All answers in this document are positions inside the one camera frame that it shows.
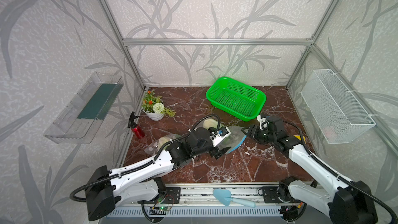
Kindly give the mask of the blue-zip clear bag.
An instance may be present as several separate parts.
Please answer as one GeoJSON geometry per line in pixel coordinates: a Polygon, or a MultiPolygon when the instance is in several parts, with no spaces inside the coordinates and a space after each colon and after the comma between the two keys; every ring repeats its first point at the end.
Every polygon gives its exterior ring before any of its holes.
{"type": "Polygon", "coordinates": [[[245,140],[246,135],[241,131],[242,127],[232,125],[227,127],[231,131],[231,135],[226,138],[221,144],[219,144],[218,148],[231,147],[228,153],[236,150],[245,140]]]}

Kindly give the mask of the chinese cabbage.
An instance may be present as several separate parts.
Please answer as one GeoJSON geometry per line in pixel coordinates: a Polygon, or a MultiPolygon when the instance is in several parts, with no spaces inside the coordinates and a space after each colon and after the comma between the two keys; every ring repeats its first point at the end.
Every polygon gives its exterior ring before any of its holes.
{"type": "Polygon", "coordinates": [[[199,127],[203,127],[206,130],[209,128],[217,129],[218,128],[218,120],[215,117],[205,118],[199,123],[199,127]]]}

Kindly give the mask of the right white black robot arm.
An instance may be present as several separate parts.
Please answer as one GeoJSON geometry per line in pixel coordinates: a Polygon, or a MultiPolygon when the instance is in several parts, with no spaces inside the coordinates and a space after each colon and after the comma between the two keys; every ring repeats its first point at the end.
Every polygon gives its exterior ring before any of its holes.
{"type": "Polygon", "coordinates": [[[311,152],[302,132],[299,137],[289,135],[285,129],[287,121],[265,115],[259,115],[257,121],[258,124],[242,128],[242,133],[258,144],[273,146],[323,187],[318,190],[298,179],[290,179],[285,184],[292,199],[312,206],[334,224],[375,224],[378,222],[376,204],[390,214],[392,224],[398,222],[395,211],[373,196],[364,182],[354,182],[311,152]]]}

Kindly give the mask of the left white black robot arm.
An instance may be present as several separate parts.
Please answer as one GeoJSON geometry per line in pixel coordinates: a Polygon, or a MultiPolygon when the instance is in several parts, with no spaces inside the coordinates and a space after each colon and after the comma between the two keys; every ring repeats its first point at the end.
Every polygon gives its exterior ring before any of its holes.
{"type": "Polygon", "coordinates": [[[167,194],[161,177],[188,165],[193,158],[207,153],[218,159],[228,151],[221,144],[231,131],[217,120],[215,127],[195,123],[187,134],[165,142],[152,157],[126,167],[96,169],[89,181],[73,190],[69,198],[85,203],[89,221],[99,220],[116,207],[131,202],[153,201],[167,194]]]}

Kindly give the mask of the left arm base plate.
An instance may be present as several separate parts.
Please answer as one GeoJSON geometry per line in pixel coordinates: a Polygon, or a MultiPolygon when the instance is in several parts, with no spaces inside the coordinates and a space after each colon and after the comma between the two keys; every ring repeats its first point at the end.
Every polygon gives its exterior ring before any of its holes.
{"type": "Polygon", "coordinates": [[[166,187],[165,192],[161,192],[157,198],[156,203],[162,204],[178,204],[181,197],[180,187],[166,187]]]}

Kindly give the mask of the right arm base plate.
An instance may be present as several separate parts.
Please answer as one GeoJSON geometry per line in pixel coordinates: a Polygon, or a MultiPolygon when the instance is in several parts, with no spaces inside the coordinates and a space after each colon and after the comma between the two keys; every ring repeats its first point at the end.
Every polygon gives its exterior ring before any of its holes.
{"type": "Polygon", "coordinates": [[[261,187],[257,191],[264,203],[278,203],[278,204],[292,204],[300,205],[302,202],[300,200],[294,199],[290,192],[285,187],[281,186],[266,186],[261,187]]]}

